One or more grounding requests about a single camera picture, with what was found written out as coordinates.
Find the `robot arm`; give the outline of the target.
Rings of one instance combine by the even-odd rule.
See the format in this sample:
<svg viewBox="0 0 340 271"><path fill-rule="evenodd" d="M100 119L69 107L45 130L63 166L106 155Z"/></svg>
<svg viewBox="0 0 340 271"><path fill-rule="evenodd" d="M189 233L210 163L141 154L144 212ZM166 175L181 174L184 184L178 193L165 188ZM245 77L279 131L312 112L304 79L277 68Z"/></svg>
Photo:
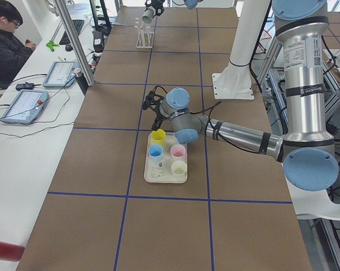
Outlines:
<svg viewBox="0 0 340 271"><path fill-rule="evenodd" d="M150 0L145 2L145 11L152 13L152 16L160 16L164 12L164 2L165 0ZM184 0L184 5L188 9L193 9L201 0Z"/></svg>
<svg viewBox="0 0 340 271"><path fill-rule="evenodd" d="M218 100L254 99L251 62L270 11L275 15L275 39L282 46L285 72L286 119L264 99L267 114L277 126L275 134L213 119L211 108L192 112L189 93L183 88L173 88L165 96L151 90L142 108L156 114L153 130L169 120L181 144L202 135L242 151L268 155L282 164L286 179L294 186L324 190L336 182L339 170L324 111L321 37L328 27L325 1L246 1L228 65L213 74L214 96Z"/></svg>

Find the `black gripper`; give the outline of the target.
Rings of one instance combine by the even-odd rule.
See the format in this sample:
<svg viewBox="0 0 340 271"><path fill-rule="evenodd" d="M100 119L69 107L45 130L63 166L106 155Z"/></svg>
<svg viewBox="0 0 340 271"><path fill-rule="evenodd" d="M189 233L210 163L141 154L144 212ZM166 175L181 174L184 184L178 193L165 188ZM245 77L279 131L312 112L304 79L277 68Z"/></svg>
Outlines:
<svg viewBox="0 0 340 271"><path fill-rule="evenodd" d="M152 129L159 129L163 122L163 114L160 112L160 105L162 104L163 96L156 94L155 89L151 90L142 104L142 110L151 109L156 118L151 126Z"/></svg>
<svg viewBox="0 0 340 271"><path fill-rule="evenodd" d="M146 0L145 6L151 9L154 14L162 14L164 12L164 0Z"/></svg>

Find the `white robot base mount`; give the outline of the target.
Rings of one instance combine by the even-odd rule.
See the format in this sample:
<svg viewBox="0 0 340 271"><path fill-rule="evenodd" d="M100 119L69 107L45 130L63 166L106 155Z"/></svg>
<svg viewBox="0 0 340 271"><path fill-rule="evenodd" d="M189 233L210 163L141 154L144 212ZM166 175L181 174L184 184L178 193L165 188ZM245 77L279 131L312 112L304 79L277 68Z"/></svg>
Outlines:
<svg viewBox="0 0 340 271"><path fill-rule="evenodd" d="M244 1L228 66L212 74L215 99L254 99L250 62L270 8L270 0Z"/></svg>

